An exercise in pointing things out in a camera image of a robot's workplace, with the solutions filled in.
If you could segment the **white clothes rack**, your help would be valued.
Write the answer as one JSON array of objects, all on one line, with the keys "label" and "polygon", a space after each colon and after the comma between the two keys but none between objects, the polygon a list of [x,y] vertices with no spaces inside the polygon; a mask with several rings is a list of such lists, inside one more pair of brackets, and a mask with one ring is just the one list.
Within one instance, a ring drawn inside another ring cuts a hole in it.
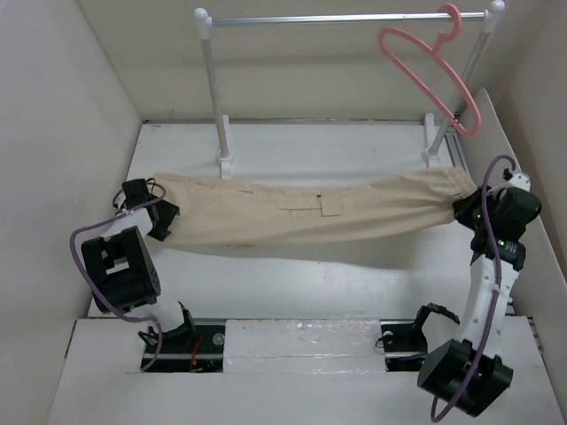
[{"label": "white clothes rack", "polygon": [[298,16],[229,10],[190,13],[198,67],[199,109],[214,122],[213,172],[241,171],[237,124],[405,120],[418,137],[416,161],[437,165],[445,133],[481,128],[472,77],[501,22],[502,1],[389,2],[383,13]]}]

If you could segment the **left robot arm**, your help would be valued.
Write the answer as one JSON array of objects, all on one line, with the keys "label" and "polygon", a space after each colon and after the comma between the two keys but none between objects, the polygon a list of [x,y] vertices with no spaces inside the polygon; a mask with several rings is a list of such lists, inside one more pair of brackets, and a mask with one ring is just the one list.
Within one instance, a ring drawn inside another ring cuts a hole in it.
[{"label": "left robot arm", "polygon": [[160,280],[144,239],[165,241],[179,214],[178,206],[155,197],[135,208],[123,204],[115,217],[72,233],[74,261],[102,312],[139,323],[128,312],[157,302]]}]

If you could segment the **beige trousers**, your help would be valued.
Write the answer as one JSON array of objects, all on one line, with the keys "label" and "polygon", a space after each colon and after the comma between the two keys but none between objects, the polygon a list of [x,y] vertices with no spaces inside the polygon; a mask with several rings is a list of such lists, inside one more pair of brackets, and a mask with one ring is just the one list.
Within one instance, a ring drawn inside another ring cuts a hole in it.
[{"label": "beige trousers", "polygon": [[180,209],[168,246],[347,243],[445,225],[477,187],[461,168],[437,168],[354,187],[295,188],[156,173]]}]

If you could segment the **aluminium rail right side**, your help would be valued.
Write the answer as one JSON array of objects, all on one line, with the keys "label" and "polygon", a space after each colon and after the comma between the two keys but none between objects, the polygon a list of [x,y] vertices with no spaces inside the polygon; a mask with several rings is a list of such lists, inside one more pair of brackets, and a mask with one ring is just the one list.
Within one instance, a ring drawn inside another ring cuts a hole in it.
[{"label": "aluminium rail right side", "polygon": [[445,145],[453,166],[469,172],[467,161],[462,150],[461,138],[454,127],[449,127],[445,133]]}]

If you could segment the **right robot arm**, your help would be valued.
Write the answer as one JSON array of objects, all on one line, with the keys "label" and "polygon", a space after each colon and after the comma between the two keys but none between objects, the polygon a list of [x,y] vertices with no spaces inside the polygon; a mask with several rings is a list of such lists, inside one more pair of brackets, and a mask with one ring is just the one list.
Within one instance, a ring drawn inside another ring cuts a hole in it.
[{"label": "right robot arm", "polygon": [[519,239],[541,210],[530,191],[508,186],[477,190],[453,205],[454,217],[473,230],[470,291],[454,338],[432,351],[417,378],[419,388],[471,417],[485,411],[511,384],[502,361],[502,329],[509,295],[526,249]]}]

